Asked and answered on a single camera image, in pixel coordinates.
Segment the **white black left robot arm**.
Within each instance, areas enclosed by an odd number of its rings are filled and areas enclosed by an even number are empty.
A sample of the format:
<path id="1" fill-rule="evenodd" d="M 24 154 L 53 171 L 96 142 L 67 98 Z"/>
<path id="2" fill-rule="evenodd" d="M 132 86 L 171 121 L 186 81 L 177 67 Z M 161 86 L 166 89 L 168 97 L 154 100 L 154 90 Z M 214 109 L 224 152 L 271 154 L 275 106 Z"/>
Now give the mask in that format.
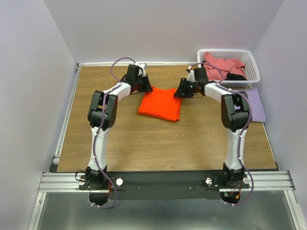
<path id="1" fill-rule="evenodd" d="M 92 147 L 85 178 L 95 189 L 102 189 L 109 181 L 106 175 L 107 142 L 116 121 L 118 102 L 134 92 L 153 91 L 146 69 L 146 63 L 130 64 L 127 73 L 115 86 L 93 93 L 87 116 L 92 132 Z"/>

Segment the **orange t-shirt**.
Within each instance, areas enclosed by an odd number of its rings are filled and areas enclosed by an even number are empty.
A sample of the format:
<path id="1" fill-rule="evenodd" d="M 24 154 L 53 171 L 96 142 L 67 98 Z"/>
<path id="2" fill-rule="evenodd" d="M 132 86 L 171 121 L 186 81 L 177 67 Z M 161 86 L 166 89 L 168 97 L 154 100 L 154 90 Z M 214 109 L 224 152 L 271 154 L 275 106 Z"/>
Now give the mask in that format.
<path id="1" fill-rule="evenodd" d="M 143 96 L 138 114 L 171 122 L 179 121 L 181 98 L 174 97 L 176 91 L 174 88 L 164 90 L 153 87 L 152 92 Z"/>

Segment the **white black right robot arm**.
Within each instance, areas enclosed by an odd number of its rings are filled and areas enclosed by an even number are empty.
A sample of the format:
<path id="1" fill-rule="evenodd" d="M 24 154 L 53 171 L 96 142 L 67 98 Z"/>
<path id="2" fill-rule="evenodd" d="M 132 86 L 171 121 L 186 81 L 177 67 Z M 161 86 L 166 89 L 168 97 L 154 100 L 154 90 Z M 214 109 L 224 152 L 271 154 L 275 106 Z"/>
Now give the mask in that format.
<path id="1" fill-rule="evenodd" d="M 221 175 L 215 181 L 230 188 L 245 178 L 244 140 L 252 119 L 251 106 L 245 92 L 223 87 L 209 80 L 206 69 L 187 69 L 188 76 L 180 80 L 174 97 L 193 98 L 197 93 L 215 99 L 221 104 L 221 121 L 227 132 L 226 159 Z"/>

